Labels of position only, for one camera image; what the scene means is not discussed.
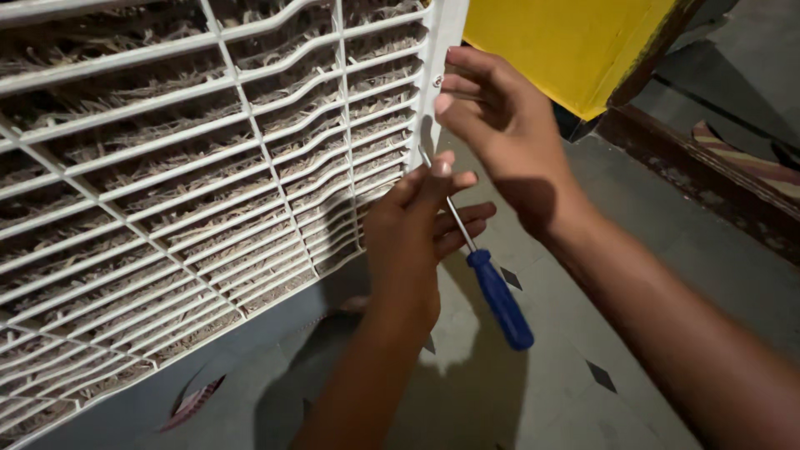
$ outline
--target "white plastic grille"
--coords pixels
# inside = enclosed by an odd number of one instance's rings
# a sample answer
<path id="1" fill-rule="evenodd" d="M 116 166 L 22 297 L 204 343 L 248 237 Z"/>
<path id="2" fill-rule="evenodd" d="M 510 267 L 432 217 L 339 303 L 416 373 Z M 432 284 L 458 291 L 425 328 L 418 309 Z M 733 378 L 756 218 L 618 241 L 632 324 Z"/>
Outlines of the white plastic grille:
<path id="1" fill-rule="evenodd" d="M 363 252 L 418 163 L 438 7 L 0 5 L 2 442 Z"/>

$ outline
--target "tiled floor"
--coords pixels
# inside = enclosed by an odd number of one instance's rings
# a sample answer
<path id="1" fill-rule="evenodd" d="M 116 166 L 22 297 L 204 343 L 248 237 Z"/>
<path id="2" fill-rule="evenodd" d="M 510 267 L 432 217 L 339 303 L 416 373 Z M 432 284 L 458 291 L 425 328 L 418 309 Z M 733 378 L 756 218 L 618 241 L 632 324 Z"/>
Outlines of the tiled floor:
<path id="1" fill-rule="evenodd" d="M 479 170 L 444 134 L 460 169 Z M 576 175 L 611 218 L 681 276 L 800 360 L 800 276 L 620 151 L 593 136 L 567 146 Z M 511 290 L 534 330 L 512 352 L 462 255 L 439 267 L 442 314 L 423 350 L 388 448 L 699 448 L 613 329 L 551 255 L 518 225 L 485 175 L 458 205 L 494 200 L 477 239 L 513 272 Z M 255 349 L 189 422 L 130 448 L 285 448 L 357 319 L 323 321 Z"/>

